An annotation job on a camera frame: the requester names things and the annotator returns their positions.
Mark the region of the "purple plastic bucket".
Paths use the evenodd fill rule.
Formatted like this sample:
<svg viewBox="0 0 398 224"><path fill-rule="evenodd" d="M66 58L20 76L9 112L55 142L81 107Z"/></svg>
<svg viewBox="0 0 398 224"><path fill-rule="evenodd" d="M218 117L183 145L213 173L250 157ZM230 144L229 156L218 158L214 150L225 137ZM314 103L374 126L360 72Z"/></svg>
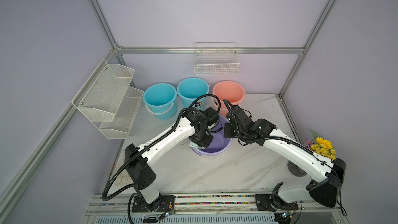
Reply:
<svg viewBox="0 0 398 224"><path fill-rule="evenodd" d="M216 126L218 132L213 133L213 140L206 149L198 149L191 147L192 151L199 156L215 156L226 151L231 143L231 138L224 135L224 126L229 123L226 117L219 115L219 124Z"/></svg>

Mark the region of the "teal plastic bucket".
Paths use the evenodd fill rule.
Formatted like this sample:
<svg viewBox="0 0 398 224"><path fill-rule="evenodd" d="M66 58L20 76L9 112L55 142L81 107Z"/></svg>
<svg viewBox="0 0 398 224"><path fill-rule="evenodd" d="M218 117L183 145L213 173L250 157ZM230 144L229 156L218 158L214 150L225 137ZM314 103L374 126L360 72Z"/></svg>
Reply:
<svg viewBox="0 0 398 224"><path fill-rule="evenodd" d="M183 107L188 108L198 97L208 94L209 84L201 78L187 78L177 86L177 94L180 96Z"/></svg>
<svg viewBox="0 0 398 224"><path fill-rule="evenodd" d="M147 88L143 95L145 108L158 119L172 118L177 112L177 90L166 83L155 84Z"/></svg>

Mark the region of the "pink plastic bucket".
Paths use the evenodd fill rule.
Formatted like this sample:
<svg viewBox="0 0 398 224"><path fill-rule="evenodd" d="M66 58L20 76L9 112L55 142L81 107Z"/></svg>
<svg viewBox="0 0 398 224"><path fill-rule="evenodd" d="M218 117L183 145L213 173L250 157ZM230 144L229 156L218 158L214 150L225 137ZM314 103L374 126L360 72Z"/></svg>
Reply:
<svg viewBox="0 0 398 224"><path fill-rule="evenodd" d="M245 89L238 83L232 81L222 81L217 83L212 90L212 94L217 96L221 103L220 114L226 116L228 110L223 102L227 99L233 105L240 105L246 97Z"/></svg>

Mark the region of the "mint green microfiber cloth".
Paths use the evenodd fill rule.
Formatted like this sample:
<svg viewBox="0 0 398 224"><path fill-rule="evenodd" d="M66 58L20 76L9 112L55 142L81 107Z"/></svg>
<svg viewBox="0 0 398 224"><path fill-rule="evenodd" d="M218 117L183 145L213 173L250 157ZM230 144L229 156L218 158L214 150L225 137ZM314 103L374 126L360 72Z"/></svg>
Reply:
<svg viewBox="0 0 398 224"><path fill-rule="evenodd" d="M195 142L190 141L189 146L195 149L201 149L202 146L196 144Z"/></svg>

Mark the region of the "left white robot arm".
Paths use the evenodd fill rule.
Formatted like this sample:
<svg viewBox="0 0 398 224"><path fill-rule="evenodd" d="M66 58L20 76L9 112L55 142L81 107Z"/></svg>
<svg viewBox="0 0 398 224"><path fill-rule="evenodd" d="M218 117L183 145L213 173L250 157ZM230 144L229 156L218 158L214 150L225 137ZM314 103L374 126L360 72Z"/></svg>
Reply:
<svg viewBox="0 0 398 224"><path fill-rule="evenodd" d="M152 140L125 150L125 162L133 159L125 170L135 184L134 189L147 204L160 201L160 193L154 185L157 177L151 166L185 139L198 148L207 148L213 140L211 128L218 125L217 111L209 107L204 111L188 108L180 120Z"/></svg>

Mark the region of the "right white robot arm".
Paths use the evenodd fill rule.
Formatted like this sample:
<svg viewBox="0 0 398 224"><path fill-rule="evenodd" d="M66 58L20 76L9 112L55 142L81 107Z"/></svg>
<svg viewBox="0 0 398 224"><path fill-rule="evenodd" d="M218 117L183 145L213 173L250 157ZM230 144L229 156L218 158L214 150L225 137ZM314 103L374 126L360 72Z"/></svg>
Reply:
<svg viewBox="0 0 398 224"><path fill-rule="evenodd" d="M346 170L344 160L331 160L311 151L290 139L273 123L265 119L253 121L246 110L237 105L226 103L226 107L226 117L230 121L227 131L234 137L243 143L257 143L277 152L310 176L310 180L303 180L294 186L277 184L275 194L279 201L316 201L325 207L335 207L340 202Z"/></svg>

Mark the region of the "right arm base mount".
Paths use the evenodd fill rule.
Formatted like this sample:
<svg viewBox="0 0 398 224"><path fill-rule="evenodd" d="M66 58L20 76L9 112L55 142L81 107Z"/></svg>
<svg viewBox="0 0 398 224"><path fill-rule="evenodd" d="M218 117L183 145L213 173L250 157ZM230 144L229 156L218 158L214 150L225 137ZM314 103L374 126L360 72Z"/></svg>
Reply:
<svg viewBox="0 0 398 224"><path fill-rule="evenodd" d="M255 194L255 202L259 211L276 212L287 210L295 212L299 209L297 203L287 203L278 195L282 185L283 183L278 183L271 193Z"/></svg>

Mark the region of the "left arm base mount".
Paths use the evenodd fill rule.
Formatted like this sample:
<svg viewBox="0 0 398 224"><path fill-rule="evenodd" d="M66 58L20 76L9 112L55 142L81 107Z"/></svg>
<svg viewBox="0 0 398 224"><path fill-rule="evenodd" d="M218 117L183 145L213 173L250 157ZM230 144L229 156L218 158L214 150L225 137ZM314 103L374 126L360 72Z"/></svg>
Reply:
<svg viewBox="0 0 398 224"><path fill-rule="evenodd" d="M136 196L131 204L133 213L166 212L174 208L175 196L160 195L154 202L147 203L142 196Z"/></svg>

